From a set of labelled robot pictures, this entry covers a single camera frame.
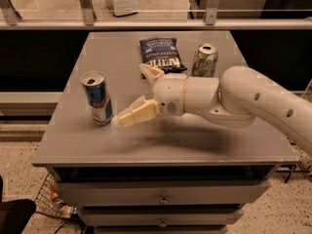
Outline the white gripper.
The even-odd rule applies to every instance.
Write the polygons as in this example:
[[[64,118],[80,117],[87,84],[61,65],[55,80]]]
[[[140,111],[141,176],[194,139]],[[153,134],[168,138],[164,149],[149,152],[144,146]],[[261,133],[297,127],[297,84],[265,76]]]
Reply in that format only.
[[[160,111],[170,116],[180,116],[184,113],[183,91],[187,80],[186,74],[165,74],[162,69],[146,63],[141,63],[139,69],[153,86],[154,99],[138,97],[128,108],[112,118],[111,124],[116,128],[128,128],[149,121]]]

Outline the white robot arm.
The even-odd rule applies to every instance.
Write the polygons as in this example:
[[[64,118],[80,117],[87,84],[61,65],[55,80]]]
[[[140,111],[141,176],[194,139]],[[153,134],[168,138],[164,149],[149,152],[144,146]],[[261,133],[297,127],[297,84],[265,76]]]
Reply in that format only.
[[[211,123],[245,128],[256,117],[282,132],[312,155],[312,103],[246,66],[232,66],[221,77],[189,77],[142,63],[153,98],[137,98],[113,117],[113,125],[127,128],[163,113],[198,115]]]

